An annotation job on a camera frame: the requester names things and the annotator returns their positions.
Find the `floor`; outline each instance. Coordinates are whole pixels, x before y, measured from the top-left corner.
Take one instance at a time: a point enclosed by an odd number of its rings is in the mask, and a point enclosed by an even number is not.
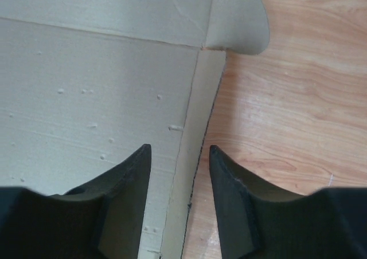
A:
[[[263,0],[270,43],[229,53],[194,184],[183,258],[221,258],[208,170],[219,145],[288,190],[367,185],[367,0]]]

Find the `white cardboard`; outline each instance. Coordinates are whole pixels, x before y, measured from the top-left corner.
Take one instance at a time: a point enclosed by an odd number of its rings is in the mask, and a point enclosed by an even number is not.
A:
[[[260,0],[0,0],[0,185],[62,194],[150,143],[139,258],[180,258],[225,63],[200,49],[267,42]]]

